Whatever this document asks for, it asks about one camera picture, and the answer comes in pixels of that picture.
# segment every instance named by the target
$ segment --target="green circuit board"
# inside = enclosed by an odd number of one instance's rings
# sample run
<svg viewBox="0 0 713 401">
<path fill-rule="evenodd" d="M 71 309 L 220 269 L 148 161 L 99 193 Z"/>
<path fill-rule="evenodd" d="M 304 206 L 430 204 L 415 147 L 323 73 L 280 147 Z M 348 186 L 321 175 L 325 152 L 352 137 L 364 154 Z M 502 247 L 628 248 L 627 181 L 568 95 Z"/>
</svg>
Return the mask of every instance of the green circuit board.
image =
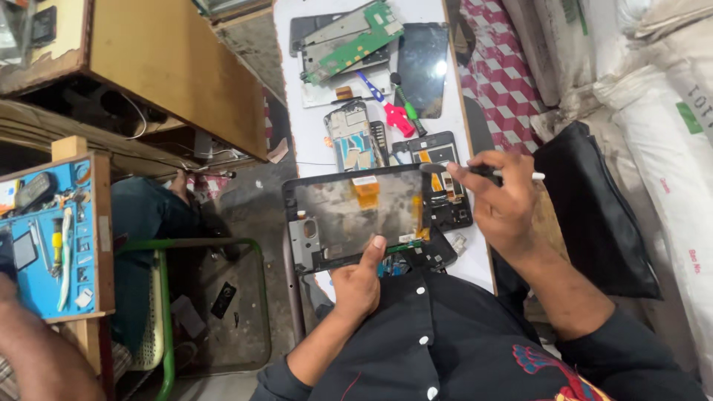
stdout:
<svg viewBox="0 0 713 401">
<path fill-rule="evenodd" d="M 359 35 L 319 60 L 320 67 L 307 74 L 305 81 L 317 85 L 404 34 L 404 26 L 396 20 L 391 8 L 383 1 L 377 1 L 364 9 L 364 17 L 369 22 L 371 32 Z"/>
</svg>

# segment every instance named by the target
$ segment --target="blue repair mat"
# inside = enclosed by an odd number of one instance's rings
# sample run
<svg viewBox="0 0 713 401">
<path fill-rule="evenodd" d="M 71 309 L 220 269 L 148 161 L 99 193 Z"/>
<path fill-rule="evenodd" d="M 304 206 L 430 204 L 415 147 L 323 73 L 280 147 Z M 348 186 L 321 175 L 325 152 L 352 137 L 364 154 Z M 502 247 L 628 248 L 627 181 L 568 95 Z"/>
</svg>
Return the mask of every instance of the blue repair mat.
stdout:
<svg viewBox="0 0 713 401">
<path fill-rule="evenodd" d="M 79 161 L 75 163 L 66 163 L 36 173 L 28 174 L 21 177 L 25 184 L 29 183 L 32 178 L 42 172 L 48 172 L 54 175 L 57 180 L 57 192 L 61 193 L 67 189 L 72 191 L 82 187 L 84 191 L 91 192 L 91 179 L 83 182 L 80 185 L 76 181 L 86 173 L 89 168 L 89 160 Z M 57 311 L 59 302 L 59 294 L 61 291 L 60 280 L 53 278 L 47 271 L 44 256 L 41 247 L 35 241 L 32 241 L 32 246 L 37 254 L 34 262 L 17 271 L 17 284 L 19 287 L 20 302 L 26 308 L 36 313 L 43 319 L 61 318 L 64 316 L 80 315 L 84 313 L 92 313 L 95 311 L 94 295 L 88 301 L 86 306 L 80 307 L 74 301 L 87 289 L 92 294 L 94 289 L 94 241 L 93 241 L 93 214 L 92 201 L 82 203 L 84 208 L 84 220 L 78 222 L 77 206 L 72 202 L 67 202 L 64 208 L 72 209 L 73 219 L 73 235 L 72 235 L 72 252 L 71 252 L 71 267 L 70 267 L 70 284 L 69 297 L 63 310 Z M 38 221 L 41 231 L 41 240 L 49 257 L 49 265 L 52 266 L 54 261 L 54 249 L 52 248 L 52 233 L 54 232 L 54 218 L 63 218 L 64 208 L 60 209 L 59 204 L 47 210 L 40 210 L 32 213 L 27 213 L 15 218 L 7 218 L 0 220 L 0 229 L 4 228 L 12 233 L 13 240 L 18 240 L 24 235 L 29 235 L 31 221 Z M 85 281 L 79 282 L 79 268 L 83 268 L 82 277 Z"/>
</svg>

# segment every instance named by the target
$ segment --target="black shirt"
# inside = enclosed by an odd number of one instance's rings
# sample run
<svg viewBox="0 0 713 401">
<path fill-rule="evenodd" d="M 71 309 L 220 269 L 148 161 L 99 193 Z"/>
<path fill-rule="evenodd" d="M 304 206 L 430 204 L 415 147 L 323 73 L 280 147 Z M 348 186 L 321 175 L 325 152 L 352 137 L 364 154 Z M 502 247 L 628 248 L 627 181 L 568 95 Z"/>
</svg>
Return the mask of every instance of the black shirt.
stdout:
<svg viewBox="0 0 713 401">
<path fill-rule="evenodd" d="M 379 308 L 314 388 L 281 358 L 257 376 L 251 400 L 706 400 L 653 333 L 620 311 L 557 347 L 568 364 L 482 288 L 413 272 L 381 280 Z"/>
</svg>

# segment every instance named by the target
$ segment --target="wooden cabinet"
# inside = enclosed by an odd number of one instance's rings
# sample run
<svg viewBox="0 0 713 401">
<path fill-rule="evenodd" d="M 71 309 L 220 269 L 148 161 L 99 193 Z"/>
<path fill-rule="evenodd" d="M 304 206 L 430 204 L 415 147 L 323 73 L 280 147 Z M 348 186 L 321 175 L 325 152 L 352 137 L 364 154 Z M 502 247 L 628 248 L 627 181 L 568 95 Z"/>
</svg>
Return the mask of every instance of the wooden cabinet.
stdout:
<svg viewBox="0 0 713 401">
<path fill-rule="evenodd" d="M 51 6 L 56 40 L 34 49 L 27 69 L 0 68 L 0 96 L 28 101 L 34 91 L 82 76 L 169 115 L 148 131 L 188 127 L 267 159 L 262 85 L 190 1 L 39 3 L 39 9 Z"/>
</svg>

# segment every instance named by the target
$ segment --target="checkered fabric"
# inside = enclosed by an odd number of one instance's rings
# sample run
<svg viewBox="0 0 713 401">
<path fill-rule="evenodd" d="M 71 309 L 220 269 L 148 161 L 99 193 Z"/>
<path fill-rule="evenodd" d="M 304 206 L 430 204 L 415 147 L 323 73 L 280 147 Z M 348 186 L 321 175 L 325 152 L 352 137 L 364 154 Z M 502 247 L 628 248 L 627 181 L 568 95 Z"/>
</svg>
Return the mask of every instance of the checkered fabric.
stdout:
<svg viewBox="0 0 713 401">
<path fill-rule="evenodd" d="M 114 360 L 114 383 L 124 376 L 131 365 L 131 354 L 123 345 L 112 342 L 111 356 Z M 0 357 L 0 401 L 17 401 L 20 399 L 15 372 L 7 360 Z"/>
<path fill-rule="evenodd" d="M 542 144 L 530 116 L 548 109 L 510 17 L 501 0 L 462 0 L 461 14 L 476 35 L 471 62 L 460 68 L 463 95 L 483 108 L 498 150 L 530 155 Z"/>
</svg>

